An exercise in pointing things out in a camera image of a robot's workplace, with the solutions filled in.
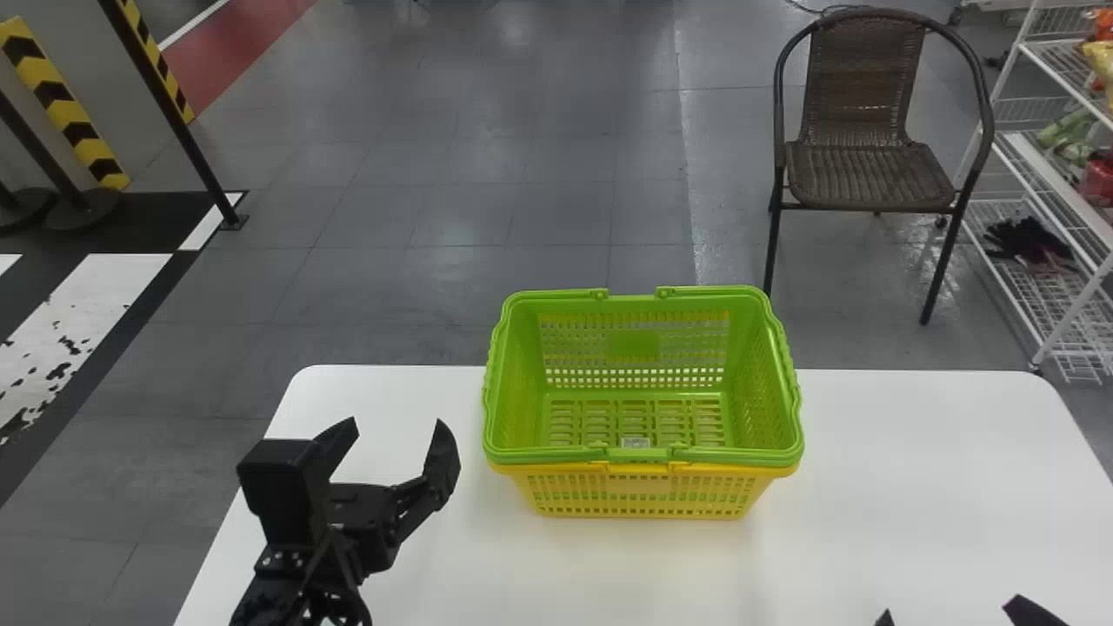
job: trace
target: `pole base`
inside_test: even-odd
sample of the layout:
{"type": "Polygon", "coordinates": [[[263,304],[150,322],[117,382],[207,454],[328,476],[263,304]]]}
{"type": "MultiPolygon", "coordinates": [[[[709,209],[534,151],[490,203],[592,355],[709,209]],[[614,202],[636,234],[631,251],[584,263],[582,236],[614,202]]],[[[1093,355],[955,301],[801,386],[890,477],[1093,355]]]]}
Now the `pole base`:
{"type": "Polygon", "coordinates": [[[124,194],[116,189],[89,189],[81,193],[85,206],[61,198],[47,214],[46,226],[59,233],[80,233],[98,226],[124,204],[124,194]]]}
{"type": "Polygon", "coordinates": [[[46,187],[29,187],[12,195],[19,200],[19,206],[0,206],[0,235],[14,233],[41,221],[58,202],[58,194],[46,187]]]}
{"type": "Polygon", "coordinates": [[[217,226],[216,229],[217,231],[238,231],[238,229],[240,229],[240,228],[244,227],[244,224],[247,224],[247,219],[250,217],[250,215],[244,215],[243,213],[239,213],[236,216],[239,217],[239,222],[236,222],[235,224],[228,224],[227,219],[221,219],[220,221],[220,225],[217,226]]]}

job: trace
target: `chair backrest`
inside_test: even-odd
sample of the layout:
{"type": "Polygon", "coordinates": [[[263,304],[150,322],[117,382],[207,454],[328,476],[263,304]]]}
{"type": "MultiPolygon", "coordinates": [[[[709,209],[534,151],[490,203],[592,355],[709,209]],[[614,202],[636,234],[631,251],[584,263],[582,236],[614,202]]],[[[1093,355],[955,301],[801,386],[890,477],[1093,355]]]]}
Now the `chair backrest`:
{"type": "Polygon", "coordinates": [[[924,47],[924,27],[864,16],[811,35],[799,140],[898,146],[924,47]]]}
{"type": "Polygon", "coordinates": [[[800,41],[812,37],[799,140],[834,144],[853,139],[876,146],[908,140],[905,119],[925,32],[946,39],[971,70],[982,139],[963,185],[963,194],[968,196],[993,149],[993,108],[981,61],[949,28],[899,9],[835,11],[788,40],[772,76],[774,166],[785,167],[785,63],[800,41]]]}

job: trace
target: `white table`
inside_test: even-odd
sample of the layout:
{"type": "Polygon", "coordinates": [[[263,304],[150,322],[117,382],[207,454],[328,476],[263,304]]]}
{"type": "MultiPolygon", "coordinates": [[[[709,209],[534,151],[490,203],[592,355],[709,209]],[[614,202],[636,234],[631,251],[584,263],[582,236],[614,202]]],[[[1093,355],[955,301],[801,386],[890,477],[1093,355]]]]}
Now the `white table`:
{"type": "MultiPolygon", "coordinates": [[[[455,433],[452,500],[363,586],[378,626],[871,626],[886,607],[897,626],[1006,626],[1017,593],[1071,626],[1113,622],[1113,487],[1051,385],[799,378],[800,469],[741,521],[534,515],[484,459],[482,368],[308,368],[267,436],[354,414],[333,479],[388,485],[421,472],[436,418],[455,433]]],[[[177,624],[227,624],[263,546],[237,495],[177,624]]]]}

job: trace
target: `gray tiled floor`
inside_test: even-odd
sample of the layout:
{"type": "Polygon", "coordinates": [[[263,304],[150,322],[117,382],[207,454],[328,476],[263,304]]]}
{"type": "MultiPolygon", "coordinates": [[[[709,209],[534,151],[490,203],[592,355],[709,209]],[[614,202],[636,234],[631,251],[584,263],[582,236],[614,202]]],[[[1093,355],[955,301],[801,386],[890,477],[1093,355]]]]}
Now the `gray tiled floor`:
{"type": "MultiPolygon", "coordinates": [[[[254,189],[252,222],[214,238],[0,509],[0,623],[168,624],[235,461],[302,366],[482,363],[516,290],[759,281],[771,68],[808,16],[778,0],[423,4],[318,2],[194,125],[225,185],[254,189]]],[[[984,53],[1011,38],[963,29],[984,53]]],[[[974,125],[959,63],[928,43],[909,119],[947,166],[974,125]]],[[[794,55],[789,134],[804,70],[794,55]]],[[[199,188],[173,146],[134,174],[199,188]]],[[[1024,366],[968,251],[916,323],[929,222],[786,216],[774,303],[799,366],[1024,366]]],[[[1113,469],[1110,393],[1061,390],[1113,469]]]]}

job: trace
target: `yellow package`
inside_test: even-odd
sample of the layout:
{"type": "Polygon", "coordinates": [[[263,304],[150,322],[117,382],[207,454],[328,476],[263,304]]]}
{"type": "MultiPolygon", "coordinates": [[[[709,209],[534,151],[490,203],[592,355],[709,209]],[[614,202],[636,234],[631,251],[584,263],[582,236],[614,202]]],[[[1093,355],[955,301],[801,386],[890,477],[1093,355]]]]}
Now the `yellow package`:
{"type": "MultiPolygon", "coordinates": [[[[1090,67],[1101,79],[1102,85],[1113,85],[1113,40],[1091,41],[1082,45],[1082,53],[1090,60],[1090,67]]],[[[1110,108],[1113,109],[1113,92],[1105,89],[1110,108]]]]}

